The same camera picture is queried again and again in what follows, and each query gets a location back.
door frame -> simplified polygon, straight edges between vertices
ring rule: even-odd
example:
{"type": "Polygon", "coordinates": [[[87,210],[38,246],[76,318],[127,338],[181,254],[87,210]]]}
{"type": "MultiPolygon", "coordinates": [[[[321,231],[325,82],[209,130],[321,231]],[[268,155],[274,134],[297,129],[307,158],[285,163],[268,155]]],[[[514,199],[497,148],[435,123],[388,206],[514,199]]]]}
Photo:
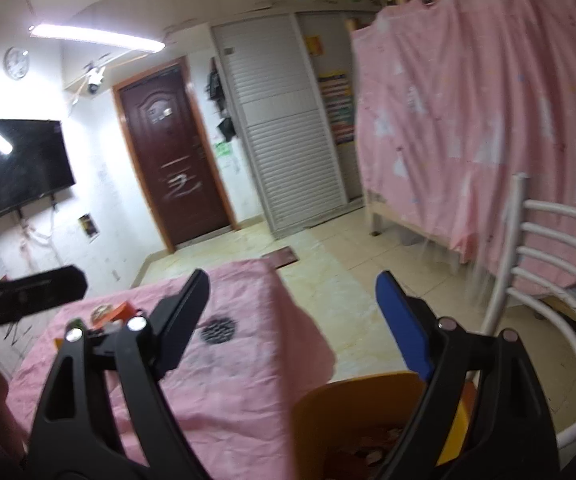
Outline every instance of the door frame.
{"type": "Polygon", "coordinates": [[[199,104],[197,101],[196,92],[194,90],[194,85],[192,80],[190,79],[190,67],[188,66],[188,60],[186,56],[178,57],[172,61],[157,65],[153,68],[145,70],[144,72],[140,72],[128,79],[113,85],[113,99],[114,99],[114,106],[117,110],[117,115],[119,118],[119,123],[121,125],[122,133],[124,135],[124,141],[126,142],[126,146],[128,147],[128,153],[130,155],[130,161],[132,162],[132,167],[134,168],[134,172],[137,176],[137,181],[139,182],[140,187],[142,188],[142,193],[146,197],[146,203],[148,204],[148,209],[154,218],[155,225],[159,231],[159,235],[161,235],[162,240],[164,241],[164,245],[166,246],[166,250],[169,254],[175,252],[175,245],[172,243],[172,239],[170,234],[166,231],[166,227],[163,222],[163,217],[161,213],[158,211],[156,207],[156,203],[154,201],[153,196],[146,185],[145,174],[143,172],[142,165],[137,158],[137,151],[135,149],[134,143],[132,141],[132,135],[130,133],[130,128],[128,127],[128,120],[126,118],[126,111],[124,110],[124,104],[122,103],[120,91],[130,86],[133,83],[139,82],[141,79],[147,78],[151,75],[156,74],[157,72],[161,72],[167,68],[172,68],[178,66],[181,69],[181,77],[184,83],[184,91],[186,93],[186,97],[188,102],[190,103],[190,110],[193,116],[194,124],[197,127],[197,132],[199,133],[199,139],[201,141],[202,147],[204,152],[206,152],[206,159],[208,161],[208,167],[210,169],[210,175],[214,180],[215,186],[217,187],[217,192],[219,194],[219,198],[222,202],[222,206],[226,211],[226,216],[228,217],[228,222],[233,230],[238,231],[240,229],[237,219],[235,218],[235,214],[232,209],[232,205],[230,204],[230,199],[228,198],[228,194],[226,193],[226,189],[223,185],[222,176],[219,173],[219,168],[217,167],[217,161],[215,159],[214,153],[212,152],[212,146],[210,145],[210,140],[208,137],[208,133],[206,132],[206,125],[204,124],[204,118],[199,111],[199,104]]]}

flat screen tv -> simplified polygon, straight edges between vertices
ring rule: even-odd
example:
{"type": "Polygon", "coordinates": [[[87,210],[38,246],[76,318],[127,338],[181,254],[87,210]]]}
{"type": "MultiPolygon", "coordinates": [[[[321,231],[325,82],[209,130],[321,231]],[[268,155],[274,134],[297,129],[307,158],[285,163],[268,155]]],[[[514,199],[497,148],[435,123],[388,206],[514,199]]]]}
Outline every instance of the flat screen tv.
{"type": "Polygon", "coordinates": [[[0,119],[0,216],[75,184],[59,121],[0,119]]]}

black bag hanging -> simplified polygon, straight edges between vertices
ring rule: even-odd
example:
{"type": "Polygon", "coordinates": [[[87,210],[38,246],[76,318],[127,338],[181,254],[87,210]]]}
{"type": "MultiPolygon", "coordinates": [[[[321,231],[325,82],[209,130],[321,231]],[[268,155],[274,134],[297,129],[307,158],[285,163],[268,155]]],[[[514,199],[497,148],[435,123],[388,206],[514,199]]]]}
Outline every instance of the black bag hanging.
{"type": "Polygon", "coordinates": [[[219,128],[219,131],[222,133],[223,138],[226,139],[226,142],[230,142],[233,137],[237,136],[235,125],[232,123],[232,119],[230,117],[226,117],[221,123],[218,124],[217,128],[219,128]]]}
{"type": "Polygon", "coordinates": [[[210,73],[208,75],[206,92],[210,101],[214,101],[217,108],[219,108],[219,112],[223,113],[226,109],[226,95],[223,92],[222,80],[219,78],[219,72],[214,58],[210,60],[210,73]]]}

poster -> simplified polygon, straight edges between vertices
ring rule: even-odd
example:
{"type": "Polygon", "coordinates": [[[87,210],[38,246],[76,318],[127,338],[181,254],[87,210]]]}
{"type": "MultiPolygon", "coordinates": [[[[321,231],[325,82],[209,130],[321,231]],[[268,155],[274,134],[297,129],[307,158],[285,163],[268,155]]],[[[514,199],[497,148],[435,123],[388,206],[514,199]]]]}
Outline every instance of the poster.
{"type": "Polygon", "coordinates": [[[90,213],[85,214],[79,218],[79,225],[82,229],[84,229],[89,242],[99,236],[99,229],[97,229],[97,226],[95,225],[92,216],[90,216],[90,213]]]}
{"type": "Polygon", "coordinates": [[[306,42],[306,48],[308,49],[308,54],[311,56],[323,56],[324,47],[321,44],[321,38],[319,36],[305,36],[304,41],[306,42]]]}
{"type": "Polygon", "coordinates": [[[318,77],[321,97],[335,144],[354,140],[353,91],[346,72],[331,72],[318,77]]]}

sticker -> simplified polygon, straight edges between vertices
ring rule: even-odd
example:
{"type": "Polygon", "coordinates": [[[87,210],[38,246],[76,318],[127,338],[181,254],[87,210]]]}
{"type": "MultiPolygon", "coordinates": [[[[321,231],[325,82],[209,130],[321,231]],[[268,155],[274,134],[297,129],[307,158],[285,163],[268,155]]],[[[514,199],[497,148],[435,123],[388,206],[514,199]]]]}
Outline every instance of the sticker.
{"type": "Polygon", "coordinates": [[[303,39],[306,42],[306,48],[308,48],[308,53],[311,56],[323,56],[324,47],[321,44],[321,38],[319,36],[305,36],[303,39]]]}
{"type": "Polygon", "coordinates": [[[231,156],[232,147],[229,142],[218,142],[214,145],[214,154],[217,158],[222,158],[222,156],[231,156]]]}

